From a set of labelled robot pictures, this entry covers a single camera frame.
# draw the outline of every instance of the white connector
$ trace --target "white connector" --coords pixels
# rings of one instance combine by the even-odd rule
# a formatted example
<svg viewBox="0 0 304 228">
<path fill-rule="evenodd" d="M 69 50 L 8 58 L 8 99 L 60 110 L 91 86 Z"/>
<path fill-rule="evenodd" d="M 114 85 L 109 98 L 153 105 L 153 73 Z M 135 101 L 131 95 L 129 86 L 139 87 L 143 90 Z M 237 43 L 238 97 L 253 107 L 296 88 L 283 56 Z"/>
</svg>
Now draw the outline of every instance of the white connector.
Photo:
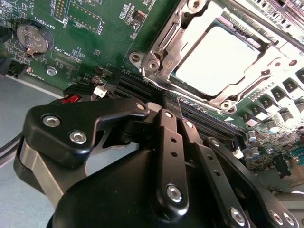
<svg viewBox="0 0 304 228">
<path fill-rule="evenodd" d="M 241 159 L 242 157 L 244 157 L 244 154 L 243 154 L 242 151 L 240 151 L 239 149 L 236 149 L 235 151 L 233 151 L 232 154 L 233 154 L 237 159 Z"/>
<path fill-rule="evenodd" d="M 103 98 L 106 95 L 106 92 L 108 91 L 105 89 L 105 84 L 97 86 L 94 90 L 94 94 L 96 94 L 101 98 Z"/>
</svg>

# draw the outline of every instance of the mounting hole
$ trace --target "mounting hole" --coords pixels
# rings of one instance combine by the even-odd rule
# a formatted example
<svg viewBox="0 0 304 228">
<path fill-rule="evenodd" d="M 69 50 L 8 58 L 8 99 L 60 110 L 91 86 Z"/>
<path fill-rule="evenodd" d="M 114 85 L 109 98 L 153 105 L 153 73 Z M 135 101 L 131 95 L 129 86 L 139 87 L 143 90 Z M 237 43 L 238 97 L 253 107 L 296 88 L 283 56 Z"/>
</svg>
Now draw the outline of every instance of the mounting hole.
<svg viewBox="0 0 304 228">
<path fill-rule="evenodd" d="M 140 60 L 140 57 L 138 55 L 132 55 L 131 60 L 136 63 Z"/>
<path fill-rule="evenodd" d="M 170 154 L 171 154 L 174 158 L 177 157 L 177 153 L 176 153 L 175 151 L 171 151 Z"/>
<path fill-rule="evenodd" d="M 214 173 L 215 173 L 215 175 L 217 175 L 218 177 L 221 176 L 220 173 L 219 173 L 219 171 L 217 171 L 217 170 L 214 170 Z"/>
<path fill-rule="evenodd" d="M 174 139 L 174 138 L 170 138 L 170 140 L 171 140 L 171 142 L 173 142 L 173 143 L 177 143 L 176 139 Z"/>
<path fill-rule="evenodd" d="M 189 12 L 185 12 L 185 13 L 184 13 L 184 17 L 185 17 L 185 18 L 188 18 L 189 16 L 190 16 L 190 13 L 189 13 Z"/>
<path fill-rule="evenodd" d="M 230 114 L 233 114 L 233 113 L 235 113 L 236 111 L 237 111 L 236 108 L 235 108 L 235 107 L 232 107 L 232 108 L 230 108 L 227 112 L 230 113 Z"/>
<path fill-rule="evenodd" d="M 213 160 L 213 157 L 211 155 L 208 154 L 207 157 L 209 158 L 209 160 Z"/>
<path fill-rule="evenodd" d="M 200 4 L 199 4 L 198 1 L 195 1 L 195 2 L 193 3 L 193 8 L 197 9 L 198 7 L 200 7 Z"/>
<path fill-rule="evenodd" d="M 289 63 L 289 66 L 290 66 L 290 67 L 293 67 L 293 66 L 295 66 L 297 63 L 298 63 L 298 61 L 294 59 L 294 60 L 292 60 L 292 61 Z"/>
</svg>

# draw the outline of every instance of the capacitor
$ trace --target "capacitor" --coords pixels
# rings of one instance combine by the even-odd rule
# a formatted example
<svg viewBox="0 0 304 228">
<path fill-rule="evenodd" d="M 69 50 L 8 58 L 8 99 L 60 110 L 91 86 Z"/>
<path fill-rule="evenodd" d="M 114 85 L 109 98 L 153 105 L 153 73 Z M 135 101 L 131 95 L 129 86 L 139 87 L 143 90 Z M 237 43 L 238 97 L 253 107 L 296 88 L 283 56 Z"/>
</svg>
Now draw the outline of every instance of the capacitor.
<svg viewBox="0 0 304 228">
<path fill-rule="evenodd" d="M 252 131 L 248 131 L 247 132 L 247 138 L 248 138 L 249 142 L 254 142 L 255 140 L 257 140 L 255 131 L 253 131 L 253 130 Z"/>
<path fill-rule="evenodd" d="M 247 161 L 247 162 L 249 162 L 249 161 L 251 161 L 252 160 L 252 156 L 251 156 L 251 153 L 247 153 L 247 154 L 245 154 L 245 161 Z"/>
<path fill-rule="evenodd" d="M 304 102 L 296 104 L 296 107 L 298 108 L 301 114 L 304 114 Z"/>
<path fill-rule="evenodd" d="M 251 157 L 257 158 L 260 156 L 260 152 L 258 151 L 257 147 L 251 147 Z"/>
<path fill-rule="evenodd" d="M 276 123 L 272 120 L 266 123 L 266 126 L 271 134 L 277 133 L 280 129 Z"/>
<path fill-rule="evenodd" d="M 292 125 L 292 124 L 294 124 L 295 119 L 294 119 L 293 115 L 292 115 L 290 112 L 281 113 L 281 116 L 282 116 L 284 122 L 285 122 L 287 125 Z"/>
</svg>

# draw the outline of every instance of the metal screw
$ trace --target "metal screw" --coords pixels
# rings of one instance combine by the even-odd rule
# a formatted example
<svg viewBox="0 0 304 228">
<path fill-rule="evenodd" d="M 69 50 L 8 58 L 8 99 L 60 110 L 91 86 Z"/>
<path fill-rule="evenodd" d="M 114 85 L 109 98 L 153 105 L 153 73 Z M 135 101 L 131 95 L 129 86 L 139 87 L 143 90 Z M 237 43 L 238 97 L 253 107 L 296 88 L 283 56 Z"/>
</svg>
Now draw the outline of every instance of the metal screw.
<svg viewBox="0 0 304 228">
<path fill-rule="evenodd" d="M 48 66 L 47 67 L 47 74 L 50 76 L 55 76 L 57 74 L 57 70 L 55 67 Z"/>
<path fill-rule="evenodd" d="M 192 128 L 192 127 L 193 127 L 193 124 L 190 123 L 189 121 L 186 121 L 186 125 L 187 125 L 189 128 Z"/>
<path fill-rule="evenodd" d="M 245 226 L 245 219 L 243 217 L 243 215 L 235 208 L 231 208 L 230 210 L 230 214 L 233 218 L 233 220 L 235 220 L 240 226 Z"/>
<path fill-rule="evenodd" d="M 58 127 L 60 125 L 60 120 L 53 115 L 43 117 L 42 122 L 48 127 Z"/>
<path fill-rule="evenodd" d="M 137 107 L 138 107 L 140 110 L 145 110 L 145 107 L 144 107 L 142 104 L 138 104 Z"/>
<path fill-rule="evenodd" d="M 73 131 L 70 134 L 70 140 L 77 144 L 84 144 L 86 142 L 86 135 L 80 131 Z"/>
<path fill-rule="evenodd" d="M 148 62 L 148 66 L 149 66 L 150 69 L 156 70 L 156 69 L 159 68 L 159 63 L 156 60 L 150 60 Z"/>
<path fill-rule="evenodd" d="M 198 1 L 195 1 L 193 3 L 193 8 L 198 8 L 200 6 L 199 2 Z"/>
<path fill-rule="evenodd" d="M 277 213 L 275 213 L 274 211 L 271 211 L 271 216 L 274 219 L 274 221 L 276 221 L 279 225 L 283 225 L 283 221 Z"/>
<path fill-rule="evenodd" d="M 216 140 L 212 140 L 212 143 L 213 143 L 215 146 L 219 147 L 219 143 L 218 143 L 218 141 L 216 141 Z"/>
<path fill-rule="evenodd" d="M 274 149 L 269 148 L 269 149 L 266 150 L 266 153 L 268 153 L 268 154 L 273 154 L 273 153 L 274 153 Z"/>
<path fill-rule="evenodd" d="M 168 113 L 168 112 L 165 112 L 165 114 L 166 114 L 166 116 L 169 117 L 169 118 L 172 118 L 172 117 L 173 117 L 173 115 L 171 115 L 171 114 Z"/>
<path fill-rule="evenodd" d="M 176 203 L 179 203 L 182 200 L 181 191 L 173 185 L 167 187 L 167 194 L 169 198 Z"/>
<path fill-rule="evenodd" d="M 288 214 L 286 214 L 285 212 L 283 212 L 283 215 L 284 215 L 286 221 L 287 221 L 290 225 L 292 225 L 292 226 L 295 225 L 295 222 L 293 221 L 293 219 L 292 219 Z"/>
</svg>

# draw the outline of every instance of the gray surface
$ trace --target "gray surface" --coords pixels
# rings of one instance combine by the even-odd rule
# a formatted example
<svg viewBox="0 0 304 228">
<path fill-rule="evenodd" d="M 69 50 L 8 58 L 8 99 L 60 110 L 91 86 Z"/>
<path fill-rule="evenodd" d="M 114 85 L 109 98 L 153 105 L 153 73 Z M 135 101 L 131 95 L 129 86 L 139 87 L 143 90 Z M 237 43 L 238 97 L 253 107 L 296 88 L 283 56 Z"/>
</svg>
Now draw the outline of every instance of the gray surface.
<svg viewBox="0 0 304 228">
<path fill-rule="evenodd" d="M 8 78 L 0 80 L 0 146 L 21 132 L 27 111 L 54 97 Z"/>
<path fill-rule="evenodd" d="M 48 104 L 53 97 L 8 78 L 0 80 L 0 147 L 22 130 L 27 111 Z M 87 174 L 105 167 L 136 148 L 112 150 L 96 155 L 87 163 Z M 54 209 L 46 196 L 18 179 L 13 163 L 0 169 L 0 227 L 44 228 Z"/>
</svg>

